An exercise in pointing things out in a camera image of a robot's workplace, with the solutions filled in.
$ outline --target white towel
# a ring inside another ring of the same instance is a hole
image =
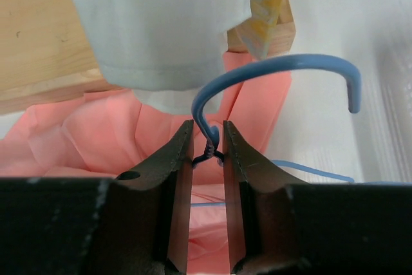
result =
[[[222,33],[250,17],[249,0],[73,2],[107,81],[173,114],[189,114],[198,88],[224,72]]]

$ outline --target wooden board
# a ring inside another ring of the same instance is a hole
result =
[[[285,0],[270,54],[294,36]],[[71,0],[0,0],[0,37],[0,114],[118,88],[101,76]],[[245,52],[231,32],[229,50]]]

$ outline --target black screw hole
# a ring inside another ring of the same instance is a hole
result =
[[[140,173],[136,171],[126,171],[120,174],[117,177],[117,180],[134,180],[135,178],[139,178]]]

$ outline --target pink garment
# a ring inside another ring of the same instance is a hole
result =
[[[224,61],[229,71],[252,58],[226,53]],[[286,72],[227,89],[219,112],[208,116],[209,124],[221,130],[224,120],[233,121],[264,152],[290,82]],[[130,90],[31,106],[0,141],[0,176],[116,177],[164,145],[189,118],[142,105]],[[205,138],[195,127],[194,154],[202,154],[204,147]],[[216,160],[200,164],[193,171],[192,202],[222,201],[222,168]],[[188,273],[228,274],[225,207],[192,208],[190,225]]]

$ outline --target pink fabric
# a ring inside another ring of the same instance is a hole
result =
[[[249,54],[226,53],[227,70],[251,62]],[[210,125],[231,120],[260,152],[290,86],[289,73],[268,75],[227,89]],[[129,90],[87,93],[83,98],[32,106],[0,141],[1,176],[116,177],[164,145],[190,117],[142,105]],[[194,153],[205,138],[194,129]],[[192,202],[224,201],[223,170],[215,160],[193,171]],[[191,210],[188,273],[228,274],[224,207]]]

